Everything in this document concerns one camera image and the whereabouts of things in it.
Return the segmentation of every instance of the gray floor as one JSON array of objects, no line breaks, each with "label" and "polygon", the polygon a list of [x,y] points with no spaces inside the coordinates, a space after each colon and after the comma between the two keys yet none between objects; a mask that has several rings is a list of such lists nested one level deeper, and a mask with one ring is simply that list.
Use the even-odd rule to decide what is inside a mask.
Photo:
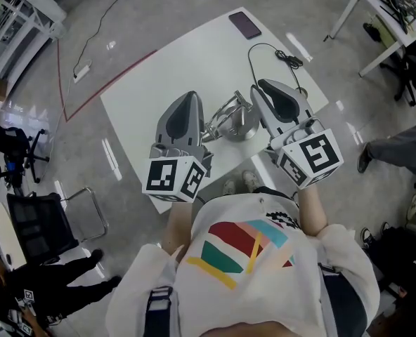
[{"label": "gray floor", "polygon": [[[83,0],[70,11],[65,24],[67,34],[60,39],[60,69],[63,95],[67,96],[72,68],[86,39],[97,28],[104,10],[114,0]],[[373,42],[362,25],[370,20],[365,6],[357,6],[351,19],[338,37],[323,42],[349,0],[120,0],[103,22],[83,61],[92,59],[91,71],[77,85],[72,83],[66,104],[66,123],[53,133],[61,113],[58,90],[57,47],[49,44],[31,64],[11,96],[10,113],[1,123],[44,127],[50,131],[41,148],[49,154],[55,141],[51,162],[44,180],[34,185],[27,172],[26,190],[40,194],[54,192],[56,185],[69,196],[84,185],[92,187],[109,221],[109,234],[84,248],[101,247],[106,253],[102,273],[98,276],[123,274],[141,245],[156,243],[167,216],[159,216],[150,200],[141,194],[138,181],[119,144],[100,98],[91,100],[74,116],[72,114],[103,84],[149,52],[160,49],[197,26],[244,6],[265,24],[297,55],[299,52],[287,39],[293,34],[313,57],[305,68],[327,96],[330,104],[319,113],[321,121],[333,129],[345,163],[318,188],[331,222],[343,223],[357,232],[368,226],[377,232],[383,221],[393,225],[403,222],[404,213],[413,194],[415,177],[404,168],[373,163],[365,175],[356,171],[356,157],[363,142],[385,138],[416,124],[416,107],[402,100],[393,101],[397,81],[378,68],[365,78],[358,70],[373,60],[382,47]],[[108,141],[119,165],[122,179],[113,173],[103,147]],[[231,175],[239,179],[240,170],[250,166],[246,161]],[[39,165],[39,173],[44,166]],[[220,193],[226,176],[202,191],[205,198]],[[281,175],[276,181],[286,193],[293,187]],[[0,200],[6,190],[0,187]],[[84,197],[76,206],[85,204]],[[97,220],[90,208],[69,207],[77,231],[87,235],[97,230]],[[84,251],[67,254],[73,258]],[[93,283],[91,278],[78,283]],[[56,329],[59,336],[106,336],[104,316],[109,297],[73,314]]]}]

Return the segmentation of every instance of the white sleeve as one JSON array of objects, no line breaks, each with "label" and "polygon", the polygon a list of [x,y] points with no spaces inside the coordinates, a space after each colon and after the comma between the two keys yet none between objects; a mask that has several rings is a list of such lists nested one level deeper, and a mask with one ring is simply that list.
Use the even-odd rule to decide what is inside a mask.
[{"label": "white sleeve", "polygon": [[328,264],[342,272],[363,302],[369,326],[379,306],[379,288],[370,259],[343,225],[328,225],[317,238]]},{"label": "white sleeve", "polygon": [[105,324],[111,337],[136,336],[143,329],[150,291],[157,287],[170,258],[154,244],[141,247],[108,306]]}]

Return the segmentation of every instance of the red line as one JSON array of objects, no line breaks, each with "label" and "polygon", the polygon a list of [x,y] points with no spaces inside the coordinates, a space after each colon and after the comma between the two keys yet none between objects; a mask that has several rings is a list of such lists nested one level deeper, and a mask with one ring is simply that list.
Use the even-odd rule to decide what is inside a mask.
[{"label": "red line", "polygon": [[61,91],[61,71],[60,71],[60,40],[57,40],[57,45],[56,45],[56,55],[57,55],[57,61],[58,61],[58,87],[60,88],[60,99],[61,99],[61,107],[63,108],[63,112],[65,114],[65,120],[66,122],[68,122],[69,120],[67,120],[67,115],[66,115],[66,109],[65,109],[65,102],[63,100],[63,92]]},{"label": "red line", "polygon": [[124,75],[126,72],[128,72],[129,70],[133,69],[135,66],[137,66],[138,64],[140,64],[141,62],[143,62],[146,58],[150,57],[151,55],[153,55],[154,53],[156,53],[157,50],[152,51],[151,53],[148,53],[146,56],[144,56],[143,58],[141,58],[140,60],[134,62],[133,64],[131,64],[130,66],[128,66],[124,71],[120,72],[118,75],[116,75],[115,77],[113,77],[111,80],[109,80],[109,82],[107,82],[105,85],[103,85],[100,89],[98,89],[88,100],[86,100],[82,106],[80,106],[78,109],[76,109],[70,116],[69,116],[69,120],[71,120],[71,118],[73,118],[83,107],[85,107],[89,101],[91,101],[93,98],[96,98],[97,96],[99,96],[102,91],[104,91],[109,85],[111,85],[113,82],[115,82],[116,80],[118,80],[122,75]]}]

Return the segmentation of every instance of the gray pants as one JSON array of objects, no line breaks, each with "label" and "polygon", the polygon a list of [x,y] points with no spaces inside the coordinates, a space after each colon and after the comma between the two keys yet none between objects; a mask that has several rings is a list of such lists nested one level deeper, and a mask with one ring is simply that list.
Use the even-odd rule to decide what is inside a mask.
[{"label": "gray pants", "polygon": [[368,152],[373,159],[406,167],[416,175],[416,126],[386,140],[372,141]]}]

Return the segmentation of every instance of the white table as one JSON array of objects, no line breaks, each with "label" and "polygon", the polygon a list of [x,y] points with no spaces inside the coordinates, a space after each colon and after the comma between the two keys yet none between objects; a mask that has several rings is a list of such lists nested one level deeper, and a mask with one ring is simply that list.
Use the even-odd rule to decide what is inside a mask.
[{"label": "white table", "polygon": [[11,264],[8,265],[11,270],[19,268],[27,263],[19,245],[18,236],[11,223],[10,215],[0,202],[0,248],[6,260],[6,255],[10,255]]},{"label": "white table", "polygon": [[[330,37],[334,39],[336,37],[336,34],[341,29],[342,25],[346,22],[347,18],[350,16],[353,8],[360,0],[350,0],[349,4],[347,5],[346,9],[342,13],[339,20],[334,25],[332,31],[330,32]],[[400,24],[394,20],[393,17],[391,17],[386,11],[382,9],[382,6],[390,11],[389,7],[383,4],[380,0],[365,0],[368,2],[368,4],[372,7],[372,9],[375,11],[376,14],[383,20],[386,27],[391,31],[395,39],[397,41],[393,43],[388,49],[385,50],[378,58],[373,60],[368,66],[366,66],[364,69],[362,69],[359,72],[359,75],[363,77],[366,75],[370,70],[378,66],[381,62],[386,60],[390,55],[395,53],[400,47],[402,46],[409,46],[414,41],[416,41],[416,31],[411,31],[408,29],[408,33],[406,34]]]},{"label": "white table", "polygon": [[[238,11],[244,11],[262,31],[261,36],[251,40],[243,37],[228,19],[229,15]],[[175,99],[188,91],[196,91],[203,101],[205,121],[211,119],[235,90],[250,101],[253,78],[247,52],[259,42],[272,44],[291,55],[249,11],[239,8],[171,42],[127,72],[102,94],[108,117],[141,181],[145,174],[144,161],[155,142],[157,122]],[[257,79],[273,79],[292,88],[297,87],[289,67],[275,57],[272,48],[257,46],[250,55]],[[308,102],[314,112],[328,104],[327,98],[304,68],[295,73],[300,85],[308,91]],[[260,127],[252,139],[241,143],[228,142],[223,138],[207,143],[207,149],[214,153],[214,157],[211,177],[203,179],[201,188],[256,155],[268,145],[268,141],[269,134]],[[171,206],[169,202],[151,199],[160,213]]]}]

